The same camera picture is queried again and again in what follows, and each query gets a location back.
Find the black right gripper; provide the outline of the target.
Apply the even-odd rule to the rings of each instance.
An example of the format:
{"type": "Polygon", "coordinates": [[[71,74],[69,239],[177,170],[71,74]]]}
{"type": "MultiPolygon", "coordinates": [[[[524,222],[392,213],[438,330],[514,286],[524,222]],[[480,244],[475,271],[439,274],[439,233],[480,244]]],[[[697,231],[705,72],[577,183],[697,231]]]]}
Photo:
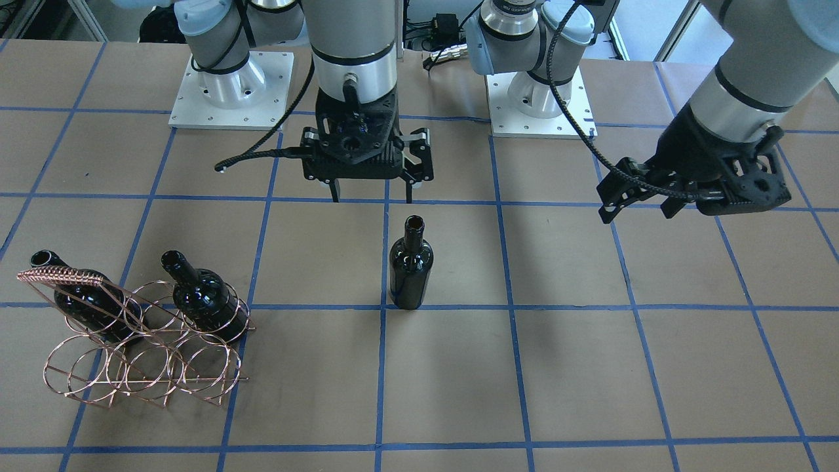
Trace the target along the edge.
{"type": "Polygon", "coordinates": [[[431,131],[402,134],[396,89],[358,108],[320,90],[315,128],[303,131],[302,168],[309,180],[330,184],[334,203],[341,201],[339,179],[406,182],[405,203],[413,203],[414,184],[434,178],[431,131]]]}

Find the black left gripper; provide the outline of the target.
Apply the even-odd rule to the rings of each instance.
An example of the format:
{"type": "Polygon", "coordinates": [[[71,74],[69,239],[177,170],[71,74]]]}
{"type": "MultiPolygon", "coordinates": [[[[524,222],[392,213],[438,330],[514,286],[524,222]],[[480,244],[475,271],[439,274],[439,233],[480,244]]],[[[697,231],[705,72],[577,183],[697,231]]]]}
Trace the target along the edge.
{"type": "Polygon", "coordinates": [[[656,152],[644,163],[624,157],[597,185],[603,223],[636,201],[656,194],[666,218],[695,203],[713,217],[766,212],[791,200],[774,146],[785,132],[770,123],[745,143],[728,142],[705,130],[684,106],[660,135],[656,152]]]}

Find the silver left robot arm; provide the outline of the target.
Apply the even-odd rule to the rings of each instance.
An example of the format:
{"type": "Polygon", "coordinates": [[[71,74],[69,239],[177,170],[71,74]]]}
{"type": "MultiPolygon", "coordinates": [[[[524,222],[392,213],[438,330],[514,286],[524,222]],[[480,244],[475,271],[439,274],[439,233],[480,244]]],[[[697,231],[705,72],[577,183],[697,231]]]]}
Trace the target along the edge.
{"type": "MultiPolygon", "coordinates": [[[[707,216],[766,212],[790,200],[774,146],[784,116],[837,64],[836,1],[705,1],[732,43],[660,135],[644,163],[612,164],[597,185],[603,223],[665,196],[672,218],[694,203],[707,216]]],[[[513,73],[511,99],[537,119],[569,115],[570,83],[596,37],[587,1],[484,1],[465,22],[474,72],[513,73]]]]}

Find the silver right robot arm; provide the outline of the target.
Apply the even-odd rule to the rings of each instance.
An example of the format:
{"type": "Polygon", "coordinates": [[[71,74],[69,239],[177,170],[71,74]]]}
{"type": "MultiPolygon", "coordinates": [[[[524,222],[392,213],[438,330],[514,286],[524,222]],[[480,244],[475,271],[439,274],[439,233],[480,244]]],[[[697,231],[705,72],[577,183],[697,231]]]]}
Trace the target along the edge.
{"type": "Polygon", "coordinates": [[[265,75],[252,50],[285,40],[311,47],[302,89],[279,119],[288,119],[317,80],[315,127],[296,147],[263,149],[258,140],[223,159],[216,172],[270,157],[299,159],[303,175],[340,200],[340,180],[404,180],[405,200],[414,185],[433,179],[431,132],[399,128],[397,7],[393,1],[119,1],[122,9],[171,8],[191,48],[194,72],[206,81],[208,101],[230,108],[254,101],[265,75]]]}

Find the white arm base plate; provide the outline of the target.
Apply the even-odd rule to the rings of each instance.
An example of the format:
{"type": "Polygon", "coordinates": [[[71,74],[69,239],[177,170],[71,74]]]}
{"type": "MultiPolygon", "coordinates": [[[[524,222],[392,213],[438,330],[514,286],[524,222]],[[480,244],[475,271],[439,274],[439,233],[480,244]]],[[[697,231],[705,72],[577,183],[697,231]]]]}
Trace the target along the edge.
{"type": "Polygon", "coordinates": [[[290,104],[291,52],[252,52],[227,75],[187,64],[168,124],[171,128],[269,130],[290,104]]]}
{"type": "MultiPolygon", "coordinates": [[[[551,89],[526,72],[486,75],[492,135],[503,138],[578,138],[551,89]]],[[[560,97],[587,136],[598,134],[581,69],[558,87],[560,97]]]]}

